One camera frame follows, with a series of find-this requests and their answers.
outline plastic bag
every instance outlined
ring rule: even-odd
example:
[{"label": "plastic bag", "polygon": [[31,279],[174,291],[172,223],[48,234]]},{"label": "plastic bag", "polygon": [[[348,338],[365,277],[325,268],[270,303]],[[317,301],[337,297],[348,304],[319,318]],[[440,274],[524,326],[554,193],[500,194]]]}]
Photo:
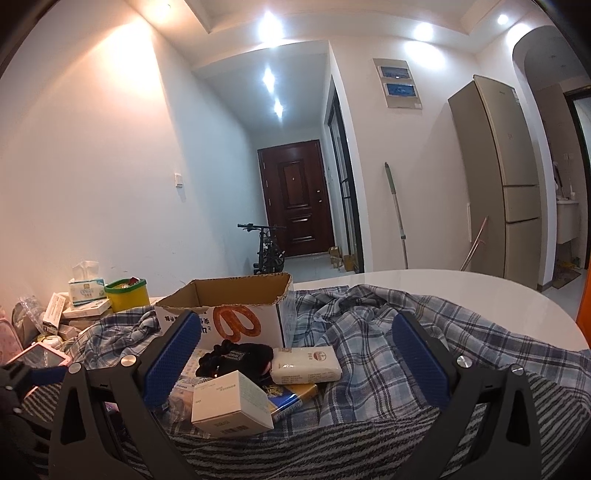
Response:
[{"label": "plastic bag", "polygon": [[43,314],[45,309],[35,297],[19,299],[12,311],[12,325],[24,347],[31,345],[43,332]]},{"label": "plastic bag", "polygon": [[18,302],[22,305],[23,312],[33,322],[33,325],[39,330],[39,333],[44,333],[43,330],[43,314],[46,308],[41,305],[36,297],[20,297]]}]

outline white box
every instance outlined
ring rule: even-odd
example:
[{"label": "white box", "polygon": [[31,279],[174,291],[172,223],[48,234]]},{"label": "white box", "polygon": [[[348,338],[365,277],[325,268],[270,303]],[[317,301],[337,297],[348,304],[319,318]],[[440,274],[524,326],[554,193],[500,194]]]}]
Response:
[{"label": "white box", "polygon": [[239,371],[195,385],[191,423],[213,437],[244,437],[273,428],[267,394]]},{"label": "white box", "polygon": [[273,349],[271,378],[278,385],[336,382],[342,374],[331,346]]},{"label": "white box", "polygon": [[297,321],[289,273],[193,280],[154,309],[163,332],[185,310],[197,313],[202,324],[198,347],[210,351],[225,339],[291,346]]},{"label": "white box", "polygon": [[98,317],[111,308],[109,299],[95,300],[77,307],[68,307],[61,316],[65,319],[78,319],[84,317]]}]

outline doorway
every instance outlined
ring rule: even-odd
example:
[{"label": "doorway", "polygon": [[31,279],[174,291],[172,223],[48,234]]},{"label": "doorway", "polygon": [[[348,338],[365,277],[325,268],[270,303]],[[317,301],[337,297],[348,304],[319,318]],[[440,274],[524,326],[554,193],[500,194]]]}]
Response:
[{"label": "doorway", "polygon": [[340,109],[339,97],[335,92],[329,114],[329,128],[335,150],[336,168],[339,175],[340,196],[345,213],[348,254],[352,256],[355,273],[363,273],[363,246],[353,166],[349,155],[345,123]]},{"label": "doorway", "polygon": [[286,257],[328,253],[335,244],[320,141],[258,151],[267,219]]}]

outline bicycle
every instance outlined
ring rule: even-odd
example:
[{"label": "bicycle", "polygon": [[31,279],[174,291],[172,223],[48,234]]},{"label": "bicycle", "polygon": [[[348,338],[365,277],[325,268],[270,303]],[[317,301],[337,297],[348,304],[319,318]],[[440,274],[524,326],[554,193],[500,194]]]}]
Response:
[{"label": "bicycle", "polygon": [[252,264],[255,275],[283,272],[285,251],[282,251],[279,247],[274,232],[280,229],[285,229],[284,226],[239,223],[238,228],[242,228],[247,232],[252,232],[254,230],[259,231],[259,251],[257,252],[259,261],[258,263]]}]

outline white package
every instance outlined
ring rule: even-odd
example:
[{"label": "white package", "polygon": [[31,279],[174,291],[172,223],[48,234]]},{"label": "white package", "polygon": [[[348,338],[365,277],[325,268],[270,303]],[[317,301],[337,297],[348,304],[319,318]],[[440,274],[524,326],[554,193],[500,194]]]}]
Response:
[{"label": "white package", "polygon": [[278,385],[335,382],[342,374],[331,346],[273,349],[271,378]]}]

